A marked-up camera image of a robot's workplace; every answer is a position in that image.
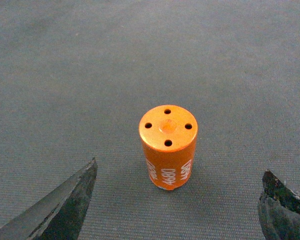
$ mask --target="gray surface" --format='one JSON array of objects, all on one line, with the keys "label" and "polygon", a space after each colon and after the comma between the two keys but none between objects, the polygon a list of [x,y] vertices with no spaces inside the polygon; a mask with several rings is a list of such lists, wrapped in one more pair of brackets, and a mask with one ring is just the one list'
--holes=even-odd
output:
[{"label": "gray surface", "polygon": [[[199,124],[169,193],[138,136],[163,104]],[[81,240],[264,239],[264,170],[300,187],[300,1],[0,1],[0,226],[93,156]]]}]

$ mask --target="orange cylinder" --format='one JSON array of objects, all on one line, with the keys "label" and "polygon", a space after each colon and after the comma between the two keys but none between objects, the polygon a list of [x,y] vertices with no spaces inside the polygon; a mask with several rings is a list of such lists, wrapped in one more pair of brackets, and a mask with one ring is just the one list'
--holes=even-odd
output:
[{"label": "orange cylinder", "polygon": [[173,190],[190,178],[195,157],[198,124],[186,109],[161,105],[140,120],[139,135],[151,181]]}]

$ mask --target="cylinder top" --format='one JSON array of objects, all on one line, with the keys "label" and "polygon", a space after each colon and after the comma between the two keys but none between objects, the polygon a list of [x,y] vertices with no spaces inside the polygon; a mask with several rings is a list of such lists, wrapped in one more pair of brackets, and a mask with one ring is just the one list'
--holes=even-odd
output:
[{"label": "cylinder top", "polygon": [[195,117],[176,105],[152,108],[139,123],[139,134],[143,142],[160,152],[176,152],[186,148],[197,133]]}]

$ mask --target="hole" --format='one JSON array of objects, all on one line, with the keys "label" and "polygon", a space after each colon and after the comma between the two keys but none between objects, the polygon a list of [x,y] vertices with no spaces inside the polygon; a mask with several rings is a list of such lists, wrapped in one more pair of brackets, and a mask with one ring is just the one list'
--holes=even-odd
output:
[{"label": "hole", "polygon": [[187,123],[185,126],[184,126],[186,129],[192,129],[192,125],[190,123]]},{"label": "hole", "polygon": [[166,145],[167,147],[170,147],[172,145],[172,141],[171,140],[165,140],[164,145]]},{"label": "hole", "polygon": [[149,129],[152,127],[152,124],[150,122],[147,122],[144,126],[146,129]]}]

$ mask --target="printed number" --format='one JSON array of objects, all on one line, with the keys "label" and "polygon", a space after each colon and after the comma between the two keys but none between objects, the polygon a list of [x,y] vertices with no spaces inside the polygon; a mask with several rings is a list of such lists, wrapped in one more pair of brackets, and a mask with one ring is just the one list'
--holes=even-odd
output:
[{"label": "printed number", "polygon": [[163,177],[163,182],[172,185],[176,182],[176,170],[172,168],[161,169],[161,176]]},{"label": "printed number", "polygon": [[148,166],[148,171],[149,171],[150,176],[153,179],[158,180],[155,165],[153,165],[148,159],[146,160],[146,165]]},{"label": "printed number", "polygon": [[182,177],[181,180],[187,179],[190,173],[191,161],[192,159],[187,161],[186,164],[181,167],[181,177]]}]

